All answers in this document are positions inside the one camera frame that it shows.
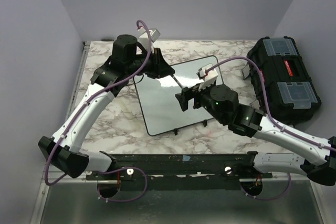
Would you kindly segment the green capped whiteboard marker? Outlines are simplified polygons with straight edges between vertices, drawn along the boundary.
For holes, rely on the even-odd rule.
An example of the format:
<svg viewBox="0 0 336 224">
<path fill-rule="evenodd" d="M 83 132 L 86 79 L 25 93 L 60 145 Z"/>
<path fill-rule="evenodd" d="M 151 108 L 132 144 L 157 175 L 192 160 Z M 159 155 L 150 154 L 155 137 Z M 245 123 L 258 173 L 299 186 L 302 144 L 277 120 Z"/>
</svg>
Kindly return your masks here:
<svg viewBox="0 0 336 224">
<path fill-rule="evenodd" d="M 178 81 L 178 79 L 175 77 L 175 75 L 171 75 L 172 79 L 176 82 L 176 84 L 179 86 L 179 88 L 182 90 L 182 89 L 185 89 L 185 88 L 188 88 L 188 86 L 184 86 L 182 85 L 182 83 L 180 81 Z"/>
</svg>

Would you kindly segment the black plastic toolbox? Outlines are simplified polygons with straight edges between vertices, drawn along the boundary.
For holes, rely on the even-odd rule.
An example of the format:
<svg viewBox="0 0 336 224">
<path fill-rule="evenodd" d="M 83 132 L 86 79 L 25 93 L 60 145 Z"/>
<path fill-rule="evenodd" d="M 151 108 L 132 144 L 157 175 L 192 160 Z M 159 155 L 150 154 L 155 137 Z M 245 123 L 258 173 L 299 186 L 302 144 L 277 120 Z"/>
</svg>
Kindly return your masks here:
<svg viewBox="0 0 336 224">
<path fill-rule="evenodd" d="M 320 109 L 321 100 L 312 84 L 296 42 L 291 37 L 259 39 L 248 52 L 248 63 L 243 69 L 250 77 L 260 110 L 287 125 L 312 119 Z"/>
</svg>

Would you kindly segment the white whiteboard black frame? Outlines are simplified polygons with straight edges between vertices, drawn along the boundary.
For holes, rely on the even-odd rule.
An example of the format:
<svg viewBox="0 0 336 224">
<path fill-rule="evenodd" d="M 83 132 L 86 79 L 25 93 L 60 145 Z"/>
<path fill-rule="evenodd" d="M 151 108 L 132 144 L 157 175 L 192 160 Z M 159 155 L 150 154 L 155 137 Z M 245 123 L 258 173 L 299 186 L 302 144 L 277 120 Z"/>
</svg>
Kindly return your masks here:
<svg viewBox="0 0 336 224">
<path fill-rule="evenodd" d="M 217 57 L 212 55 L 177 63 L 172 68 L 175 70 L 175 78 L 182 86 L 192 87 L 202 82 L 197 76 L 200 67 L 217 63 Z M 134 81 L 146 131 L 150 136 L 177 133 L 178 129 L 213 118 L 204 108 L 194 110 L 193 100 L 188 102 L 188 110 L 183 112 L 175 97 L 181 92 L 181 88 L 170 76 L 151 79 L 142 75 L 134 77 Z"/>
</svg>

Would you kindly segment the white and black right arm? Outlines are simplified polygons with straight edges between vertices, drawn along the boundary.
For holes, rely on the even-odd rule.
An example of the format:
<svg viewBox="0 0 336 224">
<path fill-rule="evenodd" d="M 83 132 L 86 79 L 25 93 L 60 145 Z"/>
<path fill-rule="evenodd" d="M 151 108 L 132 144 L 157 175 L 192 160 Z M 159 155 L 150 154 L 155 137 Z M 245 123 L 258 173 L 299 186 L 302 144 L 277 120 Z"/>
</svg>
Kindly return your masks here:
<svg viewBox="0 0 336 224">
<path fill-rule="evenodd" d="M 287 149 L 287 154 L 257 153 L 243 162 L 242 173 L 249 178 L 259 172 L 294 173 L 325 186 L 335 185 L 335 137 L 313 136 L 277 122 L 260 110 L 240 104 L 237 92 L 224 84 L 199 90 L 185 87 L 175 96 L 181 110 L 204 108 L 217 122 L 237 135 L 271 142 Z"/>
</svg>

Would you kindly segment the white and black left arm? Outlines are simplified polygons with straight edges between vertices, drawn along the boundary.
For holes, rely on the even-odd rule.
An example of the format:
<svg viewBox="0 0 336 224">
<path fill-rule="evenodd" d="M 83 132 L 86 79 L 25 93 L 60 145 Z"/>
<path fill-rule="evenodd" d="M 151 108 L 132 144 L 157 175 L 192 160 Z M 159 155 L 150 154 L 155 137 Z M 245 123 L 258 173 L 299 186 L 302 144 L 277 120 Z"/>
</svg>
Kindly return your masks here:
<svg viewBox="0 0 336 224">
<path fill-rule="evenodd" d="M 83 172 L 98 172 L 104 179 L 116 175 L 113 157 L 105 152 L 81 153 L 83 141 L 101 112 L 134 76 L 145 74 L 159 79 L 175 73 L 164 60 L 160 48 L 153 43 L 156 30 L 143 33 L 139 38 L 120 35 L 113 42 L 112 54 L 91 77 L 91 83 L 71 116 L 51 136 L 43 136 L 39 142 L 47 164 L 66 175 L 77 178 Z"/>
</svg>

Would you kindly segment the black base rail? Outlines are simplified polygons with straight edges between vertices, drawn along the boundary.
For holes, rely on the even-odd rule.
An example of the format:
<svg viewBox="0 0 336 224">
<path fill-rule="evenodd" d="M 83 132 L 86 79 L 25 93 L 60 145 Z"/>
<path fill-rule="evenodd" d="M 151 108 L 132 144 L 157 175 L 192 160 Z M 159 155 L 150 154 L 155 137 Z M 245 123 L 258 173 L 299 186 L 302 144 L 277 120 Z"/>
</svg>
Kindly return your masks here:
<svg viewBox="0 0 336 224">
<path fill-rule="evenodd" d="M 272 178 L 253 167 L 256 154 L 114 154 L 111 170 L 119 173 L 93 172 L 86 179 L 104 189 L 119 185 L 122 191 L 239 190 L 242 179 Z"/>
</svg>

